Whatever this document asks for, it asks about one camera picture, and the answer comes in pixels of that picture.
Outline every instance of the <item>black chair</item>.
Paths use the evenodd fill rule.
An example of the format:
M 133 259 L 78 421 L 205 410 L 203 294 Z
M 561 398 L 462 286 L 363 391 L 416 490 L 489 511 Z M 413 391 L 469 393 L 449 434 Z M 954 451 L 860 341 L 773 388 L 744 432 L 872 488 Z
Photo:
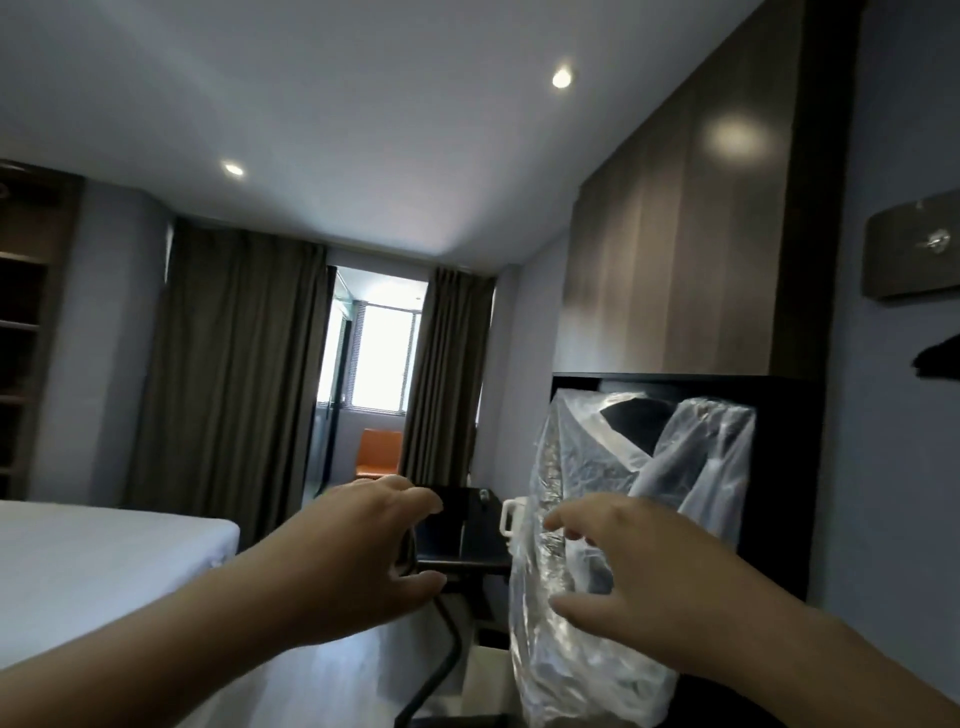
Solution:
M 500 501 L 490 491 L 476 488 L 432 487 L 444 502 L 444 510 L 429 516 L 415 531 L 417 565 L 450 578 L 445 594 L 462 594 L 474 619 L 492 619 L 483 592 L 488 574 L 510 577 L 511 557 L 500 536 Z M 450 651 L 427 678 L 410 702 L 397 715 L 394 728 L 512 728 L 520 725 L 510 716 L 414 718 L 427 698 L 440 686 L 463 656 L 464 644 L 453 617 L 439 598 L 434 605 L 450 635 Z

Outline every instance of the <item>white ceiling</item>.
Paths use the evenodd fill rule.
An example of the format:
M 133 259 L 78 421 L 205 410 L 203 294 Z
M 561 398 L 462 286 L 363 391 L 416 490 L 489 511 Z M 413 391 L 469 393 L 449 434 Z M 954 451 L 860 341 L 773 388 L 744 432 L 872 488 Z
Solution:
M 356 268 L 337 268 L 337 273 L 356 301 L 406 308 L 408 311 L 423 310 L 427 286 L 425 280 L 401 279 Z
M 0 157 L 495 270 L 566 227 L 580 182 L 758 4 L 10 0 Z

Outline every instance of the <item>shelving unit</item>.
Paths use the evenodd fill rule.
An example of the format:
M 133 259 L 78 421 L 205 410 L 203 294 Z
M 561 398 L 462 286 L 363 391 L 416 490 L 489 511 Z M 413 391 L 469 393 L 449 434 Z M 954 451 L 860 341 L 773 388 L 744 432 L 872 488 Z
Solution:
M 81 185 L 0 160 L 0 498 L 27 494 Z

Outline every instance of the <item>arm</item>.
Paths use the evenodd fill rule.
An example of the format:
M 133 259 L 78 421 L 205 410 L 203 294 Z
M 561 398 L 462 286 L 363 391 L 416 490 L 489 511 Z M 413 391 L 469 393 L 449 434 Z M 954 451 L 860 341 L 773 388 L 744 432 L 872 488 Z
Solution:
M 600 546 L 611 595 L 555 596 L 576 627 L 740 692 L 791 728 L 960 726 L 960 708 L 690 520 L 595 495 L 543 521 Z
M 285 649 L 410 612 L 444 585 L 390 574 L 407 528 L 441 508 L 403 478 L 335 488 L 183 589 L 0 672 L 0 728 L 169 726 Z

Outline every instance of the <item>white bed sheet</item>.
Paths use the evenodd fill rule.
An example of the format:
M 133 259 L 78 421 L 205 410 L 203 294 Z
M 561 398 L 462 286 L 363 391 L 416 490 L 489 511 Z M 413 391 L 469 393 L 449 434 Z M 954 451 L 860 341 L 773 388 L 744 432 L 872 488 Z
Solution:
M 238 538 L 229 521 L 0 501 L 0 667 L 169 594 Z

